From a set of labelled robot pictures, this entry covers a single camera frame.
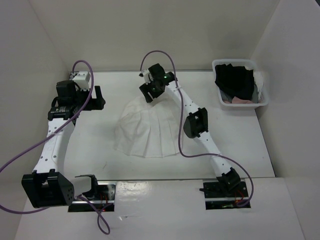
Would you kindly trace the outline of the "white pleated skirt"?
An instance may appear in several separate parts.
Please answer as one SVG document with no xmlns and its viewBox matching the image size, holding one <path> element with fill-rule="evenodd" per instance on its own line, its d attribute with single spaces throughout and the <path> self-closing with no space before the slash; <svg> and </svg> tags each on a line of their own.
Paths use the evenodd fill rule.
<svg viewBox="0 0 320 240">
<path fill-rule="evenodd" d="M 141 158 L 179 154 L 181 110 L 167 94 L 147 103 L 143 96 L 130 101 L 116 123 L 114 149 Z"/>
</svg>

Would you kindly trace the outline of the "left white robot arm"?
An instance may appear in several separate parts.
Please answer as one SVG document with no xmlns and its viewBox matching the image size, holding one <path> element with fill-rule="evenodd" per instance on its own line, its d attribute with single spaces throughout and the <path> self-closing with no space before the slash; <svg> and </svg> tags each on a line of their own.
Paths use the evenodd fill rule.
<svg viewBox="0 0 320 240">
<path fill-rule="evenodd" d="M 88 200 L 98 197 L 100 188 L 93 174 L 75 177 L 64 175 L 64 162 L 70 137 L 75 129 L 76 113 L 102 110 L 104 100 L 100 86 L 80 86 L 73 80 L 56 84 L 57 96 L 48 112 L 48 139 L 31 174 L 22 177 L 22 187 L 36 209 L 69 206 L 79 195 Z"/>
</svg>

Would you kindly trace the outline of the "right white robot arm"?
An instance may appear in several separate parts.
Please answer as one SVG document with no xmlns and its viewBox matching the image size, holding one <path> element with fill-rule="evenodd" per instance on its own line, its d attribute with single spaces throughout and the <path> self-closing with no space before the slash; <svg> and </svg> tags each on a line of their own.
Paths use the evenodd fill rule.
<svg viewBox="0 0 320 240">
<path fill-rule="evenodd" d="M 231 196 L 237 190 L 241 178 L 231 164 L 222 157 L 211 137 L 207 109 L 194 103 L 182 89 L 174 73 L 165 72 L 158 63 L 141 70 L 139 76 L 145 81 L 139 89 L 147 103 L 151 103 L 165 93 L 180 107 L 182 119 L 180 119 L 179 131 L 209 153 L 219 192 L 225 197 Z"/>
</svg>

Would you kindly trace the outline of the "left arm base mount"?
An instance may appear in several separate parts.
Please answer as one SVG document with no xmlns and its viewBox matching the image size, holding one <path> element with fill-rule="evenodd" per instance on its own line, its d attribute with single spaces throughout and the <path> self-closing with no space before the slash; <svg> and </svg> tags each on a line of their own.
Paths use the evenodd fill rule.
<svg viewBox="0 0 320 240">
<path fill-rule="evenodd" d="M 87 199 L 97 210 L 102 212 L 113 212 L 115 210 L 116 182 L 98 181 L 97 193 Z M 84 200 L 74 200 L 68 207 L 69 213 L 94 212 L 94 209 Z"/>
</svg>

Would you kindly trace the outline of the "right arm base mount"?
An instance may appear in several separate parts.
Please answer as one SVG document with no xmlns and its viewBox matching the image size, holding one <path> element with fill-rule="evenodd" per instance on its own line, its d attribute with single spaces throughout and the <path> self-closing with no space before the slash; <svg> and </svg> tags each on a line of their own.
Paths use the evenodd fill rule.
<svg viewBox="0 0 320 240">
<path fill-rule="evenodd" d="M 206 210 L 231 210 L 231 209 L 249 209 L 251 203 L 244 204 L 249 198 L 247 184 L 242 179 L 239 186 L 230 192 L 224 192 L 217 180 L 205 179 L 202 181 L 202 187 L 199 191 L 204 195 Z"/>
</svg>

